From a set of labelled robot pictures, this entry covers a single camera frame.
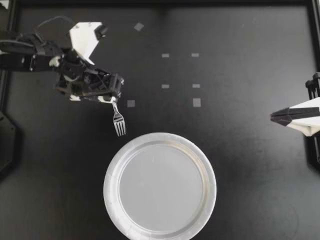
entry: white paper plate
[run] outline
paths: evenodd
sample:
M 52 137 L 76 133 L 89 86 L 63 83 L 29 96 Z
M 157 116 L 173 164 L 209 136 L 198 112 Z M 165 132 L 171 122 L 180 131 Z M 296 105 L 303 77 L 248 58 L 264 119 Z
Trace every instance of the white paper plate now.
M 170 133 L 140 136 L 112 159 L 103 197 L 114 225 L 131 240 L 189 240 L 207 223 L 216 179 L 205 154 Z

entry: plate center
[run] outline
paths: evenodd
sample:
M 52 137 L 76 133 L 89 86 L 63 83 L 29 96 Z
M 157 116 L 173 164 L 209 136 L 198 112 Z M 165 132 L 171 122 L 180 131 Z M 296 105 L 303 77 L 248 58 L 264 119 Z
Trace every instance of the plate center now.
M 119 187 L 128 216 L 151 231 L 182 229 L 202 203 L 203 185 L 197 165 L 170 145 L 150 145 L 132 156 Z

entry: silver fork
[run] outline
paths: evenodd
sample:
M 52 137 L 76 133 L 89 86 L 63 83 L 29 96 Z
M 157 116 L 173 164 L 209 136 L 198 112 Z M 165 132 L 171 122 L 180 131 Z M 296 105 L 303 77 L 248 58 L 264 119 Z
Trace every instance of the silver fork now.
M 112 102 L 114 116 L 113 116 L 113 124 L 116 131 L 116 134 L 119 136 L 123 136 L 126 134 L 126 123 L 124 117 L 119 113 L 117 102 Z

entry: black table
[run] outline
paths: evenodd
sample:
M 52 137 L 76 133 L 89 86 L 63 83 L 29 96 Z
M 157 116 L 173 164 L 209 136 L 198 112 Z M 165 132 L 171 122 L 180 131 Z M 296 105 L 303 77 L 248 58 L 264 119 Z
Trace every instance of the black table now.
M 91 59 L 125 78 L 127 135 L 116 137 L 112 106 L 54 91 L 55 73 L 13 73 L 5 112 L 20 140 L 0 182 L 1 240 L 126 239 L 108 217 L 103 181 L 114 154 L 152 132 L 191 140 L 212 164 L 217 200 L 195 240 L 320 237 L 320 177 L 304 138 L 269 120 L 308 99 L 316 60 L 306 6 L 28 7 L 18 30 L 56 15 L 108 25 Z

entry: black wire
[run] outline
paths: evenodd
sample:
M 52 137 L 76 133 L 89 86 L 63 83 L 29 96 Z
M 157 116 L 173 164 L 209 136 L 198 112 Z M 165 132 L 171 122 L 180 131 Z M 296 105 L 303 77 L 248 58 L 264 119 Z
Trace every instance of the black wire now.
M 21 45 L 25 45 L 28 47 L 33 48 L 34 46 L 32 44 L 26 43 L 26 42 L 22 42 L 22 41 L 16 41 L 16 40 L 0 40 L 0 43 L 12 43 L 12 44 L 21 44 Z
M 36 26 L 36 28 L 40 28 L 41 26 L 53 21 L 53 20 L 56 20 L 56 19 L 63 19 L 69 23 L 71 23 L 72 25 L 76 25 L 76 23 L 70 18 L 70 17 L 67 17 L 67 16 L 55 16 L 53 18 L 50 18 L 48 20 L 45 20 L 43 22 L 41 22 L 38 26 Z

